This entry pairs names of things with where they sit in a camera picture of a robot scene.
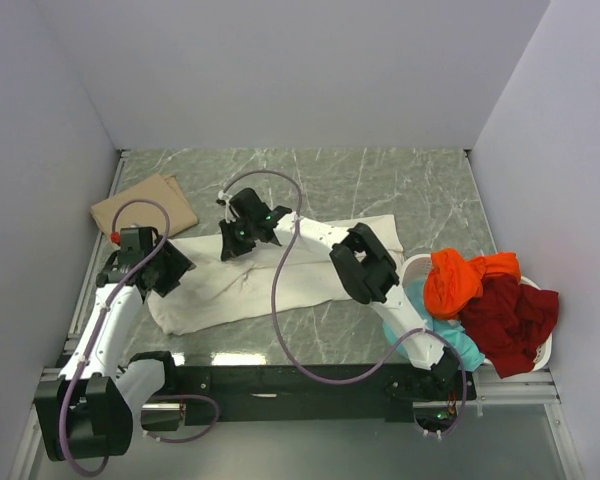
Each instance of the white cloth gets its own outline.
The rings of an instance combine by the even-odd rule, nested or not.
[[[350,228],[369,225],[398,265],[403,248],[393,215],[328,222]],[[165,298],[152,293],[147,304],[165,333],[181,335],[227,322],[271,314],[271,283],[284,248],[258,244],[243,256],[220,261],[222,237],[174,239],[173,244],[195,264],[181,285]],[[348,300],[328,256],[294,247],[278,283],[278,311],[310,307],[329,300]]]

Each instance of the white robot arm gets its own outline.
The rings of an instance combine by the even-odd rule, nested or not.
[[[424,329],[423,320],[400,284],[395,262],[368,226],[360,223],[344,229],[308,218],[298,219],[288,208],[271,210],[250,188],[234,195],[229,204],[235,218],[220,222],[222,260],[251,251],[256,240],[289,244],[299,224],[298,245],[318,255],[329,256],[347,293],[378,312],[396,337],[413,329]],[[143,405],[156,394],[178,393],[177,369],[169,352],[136,355],[127,372],[116,377],[131,323],[146,295],[149,291],[162,296],[168,294],[179,284],[180,277],[194,267],[169,242],[164,243],[159,254],[122,286],[106,311],[95,347],[85,357],[101,306],[106,305],[105,299],[126,272],[154,249],[156,233],[151,227],[120,232],[121,248],[98,275],[93,313],[76,351],[62,368],[57,381],[42,382],[38,386],[34,402],[51,460],[64,459],[59,447],[58,419],[70,381],[76,380],[77,387],[73,390],[71,409],[65,420],[69,447],[72,456],[78,459],[122,455],[129,447],[133,423],[138,421]],[[429,375],[428,384],[438,385],[440,391],[452,388],[457,363],[449,360],[451,355],[439,340],[429,335],[413,335],[403,342],[403,346],[412,366]],[[86,367],[76,379],[81,360],[86,361]]]
[[[295,212],[290,212],[278,221],[274,232],[281,245],[287,245],[291,241],[296,225],[295,218]],[[346,243],[346,239],[352,234],[346,228],[334,227],[304,217],[300,218],[300,232],[296,245],[325,257],[333,252],[335,244]],[[369,306],[391,328],[396,338],[409,330],[426,326],[409,302],[401,283],[391,285],[385,297],[383,302],[372,300]],[[442,343],[429,335],[412,336],[403,342],[403,346],[409,356],[409,362],[414,367],[424,370],[430,370],[443,354]]]

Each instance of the teal cloth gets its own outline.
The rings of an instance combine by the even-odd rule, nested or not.
[[[427,328],[433,330],[451,345],[453,345],[464,362],[464,368],[467,372],[473,372],[476,368],[482,365],[484,362],[484,354],[478,350],[478,346],[475,344],[471,337],[464,333],[464,327],[460,323],[455,325],[449,324],[449,322],[435,320],[427,311],[424,306],[424,280],[418,280],[409,284],[405,289],[407,298],[416,309],[418,314],[425,321]],[[396,343],[398,338],[385,323],[383,324],[384,334],[391,345]],[[403,357],[409,358],[404,347],[401,345],[398,347],[398,353]]]

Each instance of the gray marble table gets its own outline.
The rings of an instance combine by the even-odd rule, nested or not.
[[[394,214],[406,258],[445,247],[466,257],[495,252],[469,163],[459,149],[131,150],[122,161],[116,191],[154,173],[176,175],[200,218],[178,237],[219,233],[223,210],[215,199],[220,188],[239,172],[268,168],[300,182],[304,214],[316,220]],[[253,187],[273,206],[295,205],[292,187],[278,177],[253,176],[239,186]],[[110,252],[103,244],[97,265]],[[88,302],[92,305],[93,295]],[[388,348],[380,318],[353,301],[284,312],[280,323],[291,350],[305,364],[372,363]],[[191,365],[288,363],[270,316],[174,336],[165,335],[145,307],[131,329],[122,361],[148,350],[170,350],[178,361]]]

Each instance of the laundry basket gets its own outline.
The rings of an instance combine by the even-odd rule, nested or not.
[[[414,255],[413,257],[409,258],[402,266],[400,275],[400,277],[402,278],[402,286],[406,287],[407,285],[415,282],[416,280],[426,279],[432,268],[433,264],[431,263],[431,255]],[[540,290],[540,287],[538,287],[538,285],[536,285],[526,277],[522,277],[520,283],[524,285],[529,285],[533,288]],[[551,337],[552,335],[549,335],[547,341],[538,347],[538,350],[536,352],[536,358],[533,361],[533,363],[535,363],[533,371],[540,370],[549,361],[549,357],[551,356]],[[485,360],[484,363],[486,365],[493,365],[489,360]]]

